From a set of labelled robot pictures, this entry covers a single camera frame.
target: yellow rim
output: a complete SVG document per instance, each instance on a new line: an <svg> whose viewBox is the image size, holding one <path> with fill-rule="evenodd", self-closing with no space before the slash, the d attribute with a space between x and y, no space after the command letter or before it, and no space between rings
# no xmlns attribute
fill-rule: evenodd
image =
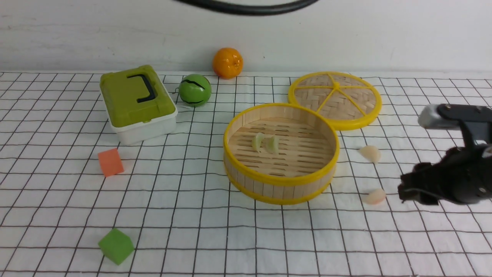
<svg viewBox="0 0 492 277"><path fill-rule="evenodd" d="M229 171L227 170L227 168L225 168L225 172L227 174L227 177L229 178L229 181L237 189L239 189L239 191L241 191L242 193L246 194L247 196L249 196L249 197L251 197L251 198L253 198L255 200L258 200L258 201L261 201L261 202L265 202L265 203L268 203L268 204L273 204L273 205L295 205L295 204L299 204L299 203L303 203L303 202L309 201L309 200L315 198L316 196L320 195L323 191L325 191L326 188L330 185L330 183L333 180L333 176L332 176L330 178L330 180L328 180L328 182L326 183L326 185L323 185L323 187L321 187L319 190L317 190L314 193L311 193L311 194L309 194L307 196L304 196L304 197L301 197L301 198L296 198L296 199L276 199L276 198L271 198L271 197L266 197L266 196L263 196L263 195L259 195L257 193L254 193L252 191L247 190L241 184L239 184L236 180L233 179L232 175L229 173Z"/></svg>
<svg viewBox="0 0 492 277"><path fill-rule="evenodd" d="M314 77L314 76L318 76L318 75L328 75L330 77L330 79L332 80L333 83L334 83L334 79L333 79L332 75L338 75L338 76L349 77L351 79L357 80L357 81L359 81L359 82L361 82L361 83L363 83L363 84L366 85L366 87L362 87L362 86L339 86L339 87L334 87L334 86L306 86L306 87L300 87L300 88L328 88L328 89L332 89L332 91L325 98L325 100L320 105L320 107L316 111L316 113L318 113L320 111L320 109L322 108L322 106L325 105L325 103L328 101L328 99L336 91L336 92L339 92L342 95L344 95L364 115L361 118L353 119L353 120L334 120L334 119L328 119L328 118L322 117L323 120L325 120L326 122L328 122L335 130L348 131L348 130L359 129L359 128L362 128L362 127L365 127L365 126L371 124L378 117L378 115L379 115L379 113L380 113L381 108L382 108L383 105L382 105L381 96L379 95L379 92L376 90L376 88L374 88L371 84L369 84L368 82L362 80L359 77L356 77L356 76L353 76L353 75L350 75L350 74L346 74L346 73L341 73L341 72L334 72L334 71L315 72L315 73L311 73L311 74L308 74L308 75L305 75L305 76L302 76L302 77L298 78L294 83L292 83L292 85L289 88L289 94L288 94L289 103L294 104L296 106L301 106L299 104L299 102L297 102L297 99L296 99L296 96L295 96L295 90L296 89L299 89L297 86L299 85L300 82L302 82L302 81L304 81L304 80L306 80L308 78L311 78L311 77ZM346 95L341 90L341 89L344 89L344 88L360 88L360 89L363 89L364 88L364 89L370 89L372 91L372 93L374 94L374 96L376 97L376 105L374 106L374 109L370 113L365 114L362 111L362 109L354 102L354 100L350 96Z"/></svg>
<svg viewBox="0 0 492 277"><path fill-rule="evenodd" d="M331 161L327 165L325 165L322 169L320 169L314 173L304 175L304 176L299 176L299 177L279 177L279 176L266 175L266 174L260 173L258 171L254 171L254 170L250 169L249 167L243 165L240 161L238 161L238 159L236 159L236 157L234 157L234 155L232 155L231 149L229 148L229 144L227 143L227 134L229 133L229 130L231 129L232 124L236 120L238 120L238 118L240 118L243 114L248 113L248 112L255 110L255 109L266 107L266 106L288 106L288 107L301 109L301 110L307 111L307 112L315 115L316 117L320 118L321 120L325 121L325 123L327 123L328 127L332 130L333 135L335 137L335 154L333 155L333 158L331 159ZM231 122L229 122L229 125L227 125L227 129L225 129L225 132L224 132L223 143L224 143L224 154L226 155L227 159L229 160L229 162L231 163L231 165L233 167L235 167L244 176L247 176L251 179L260 181L262 183L274 185L274 186L297 186L297 185L304 185L307 183L317 181L319 178L326 175L333 168L333 166L337 163L338 154L340 152L340 144L338 142L338 136L336 134L336 131L331 126L330 123L326 122L325 118L323 118L321 115L317 114L316 112L314 112L308 108L302 107L300 105L292 105L292 104L287 104L287 103L262 104L262 105L254 106L254 107L251 107L249 109L242 111L237 116L235 116L231 120Z"/></svg>

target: bamboo steamer basket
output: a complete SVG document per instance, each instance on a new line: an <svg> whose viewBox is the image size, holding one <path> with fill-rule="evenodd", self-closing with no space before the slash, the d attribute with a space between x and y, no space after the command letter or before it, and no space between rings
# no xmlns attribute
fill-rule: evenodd
<svg viewBox="0 0 492 277"><path fill-rule="evenodd" d="M252 139L264 133L260 152ZM279 154L265 142L279 137ZM335 173L339 153L334 128L316 112L287 103L263 104L238 114L224 133L224 165L231 183L270 204L292 205L322 193Z"/></svg>
<svg viewBox="0 0 492 277"><path fill-rule="evenodd" d="M381 96L371 84L341 72L300 77L290 86L288 99L320 114L340 131L369 125L382 108Z"/></svg>

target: white wall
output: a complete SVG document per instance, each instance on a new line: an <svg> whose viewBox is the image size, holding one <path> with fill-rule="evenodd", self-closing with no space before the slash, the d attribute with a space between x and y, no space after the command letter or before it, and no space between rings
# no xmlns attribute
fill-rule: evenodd
<svg viewBox="0 0 492 277"><path fill-rule="evenodd" d="M492 1L321 0L251 18L173 0L0 0L0 69L210 70L224 46L245 71L492 71Z"/></svg>

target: green plastic lid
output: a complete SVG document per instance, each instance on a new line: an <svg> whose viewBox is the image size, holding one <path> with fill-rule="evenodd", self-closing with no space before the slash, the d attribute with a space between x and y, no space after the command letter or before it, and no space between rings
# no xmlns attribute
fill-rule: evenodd
<svg viewBox="0 0 492 277"><path fill-rule="evenodd" d="M147 123L176 110L159 76L149 65L104 74L99 86L114 127Z"/></svg>

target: black cable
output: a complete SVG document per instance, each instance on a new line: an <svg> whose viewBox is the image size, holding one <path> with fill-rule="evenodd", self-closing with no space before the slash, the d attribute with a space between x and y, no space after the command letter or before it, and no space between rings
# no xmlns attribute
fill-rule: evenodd
<svg viewBox="0 0 492 277"><path fill-rule="evenodd" d="M267 16L278 15L293 12L309 5L318 2L318 0L297 0L294 2L269 5L269 6L253 6L253 5L239 5L226 3L217 0L175 0L181 3L192 5L198 8L207 9L214 12L234 14L234 15L248 15L248 16Z"/></svg>

